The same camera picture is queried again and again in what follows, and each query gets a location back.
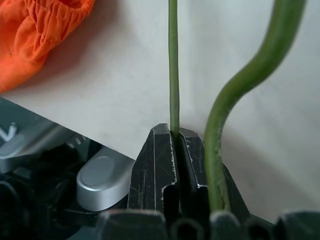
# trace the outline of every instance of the curved green stem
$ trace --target curved green stem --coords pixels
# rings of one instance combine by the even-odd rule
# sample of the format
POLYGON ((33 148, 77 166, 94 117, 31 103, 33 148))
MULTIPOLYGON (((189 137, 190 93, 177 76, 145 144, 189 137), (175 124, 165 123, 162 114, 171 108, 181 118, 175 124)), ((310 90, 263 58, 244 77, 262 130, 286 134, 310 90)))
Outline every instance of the curved green stem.
POLYGON ((178 70, 178 3, 169 0, 169 82, 170 82, 170 131, 175 146, 178 145, 180 132, 180 100, 178 70))
POLYGON ((252 60, 222 89, 211 109, 205 129, 205 172, 210 211, 229 210, 229 198, 221 161, 221 136, 227 117, 247 92, 262 83, 289 51, 305 0, 275 0, 263 43, 252 60))

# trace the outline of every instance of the orange fabric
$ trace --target orange fabric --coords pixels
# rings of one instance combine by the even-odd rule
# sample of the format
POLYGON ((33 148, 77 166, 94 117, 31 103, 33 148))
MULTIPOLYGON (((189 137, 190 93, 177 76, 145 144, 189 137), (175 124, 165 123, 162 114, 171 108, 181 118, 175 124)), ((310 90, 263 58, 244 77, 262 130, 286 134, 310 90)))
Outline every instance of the orange fabric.
POLYGON ((95 0, 0 0, 0 93, 24 83, 95 0))

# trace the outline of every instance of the green stem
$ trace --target green stem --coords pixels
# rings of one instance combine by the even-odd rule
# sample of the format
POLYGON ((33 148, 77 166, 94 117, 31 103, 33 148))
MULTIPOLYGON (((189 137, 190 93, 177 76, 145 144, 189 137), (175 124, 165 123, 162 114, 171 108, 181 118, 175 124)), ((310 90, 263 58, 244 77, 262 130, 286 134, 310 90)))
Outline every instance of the green stem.
POLYGON ((205 172, 210 211, 229 210, 229 198, 221 160, 221 136, 227 117, 247 92, 262 83, 288 53, 305 0, 275 0, 263 43, 252 60, 222 89, 211 109, 205 129, 205 172))
POLYGON ((169 0, 169 81, 170 81, 170 131, 175 146, 180 131, 179 70, 178 70, 178 3, 169 0))

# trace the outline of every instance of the white surface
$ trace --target white surface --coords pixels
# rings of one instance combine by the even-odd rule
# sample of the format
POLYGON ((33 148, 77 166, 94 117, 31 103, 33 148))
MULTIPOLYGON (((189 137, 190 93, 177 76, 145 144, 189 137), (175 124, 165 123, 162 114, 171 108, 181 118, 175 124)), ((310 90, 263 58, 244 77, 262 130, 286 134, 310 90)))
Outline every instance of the white surface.
MULTIPOLYGON (((273 1, 178 2, 180 121, 202 135, 217 94, 261 44, 273 1)), ((319 11, 320 1, 309 0, 284 63, 236 105, 223 133, 233 146, 245 146, 241 154, 254 153, 248 161, 265 164, 240 175, 258 183, 276 169, 304 196, 302 205, 311 199, 314 208, 320 208, 319 11)), ((169 122, 168 81, 168 1, 97 0, 44 69, 4 97, 135 159, 150 129, 169 122)), ((241 171, 234 158, 246 156, 234 153, 223 145, 224 156, 233 156, 224 157, 232 174, 241 171)), ((259 185, 267 186, 265 199, 286 185, 275 179, 259 185)))

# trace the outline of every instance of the gray plastic part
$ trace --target gray plastic part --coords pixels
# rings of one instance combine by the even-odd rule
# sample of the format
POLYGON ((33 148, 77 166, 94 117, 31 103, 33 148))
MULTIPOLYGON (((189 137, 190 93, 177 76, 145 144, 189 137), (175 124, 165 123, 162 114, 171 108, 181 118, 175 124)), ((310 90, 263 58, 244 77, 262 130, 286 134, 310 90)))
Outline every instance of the gray plastic part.
POLYGON ((53 149, 75 134, 47 119, 21 130, 0 147, 0 174, 13 171, 30 156, 53 149))
POLYGON ((108 209, 129 192, 135 160, 103 147, 78 172, 76 196, 79 205, 92 212, 108 209))

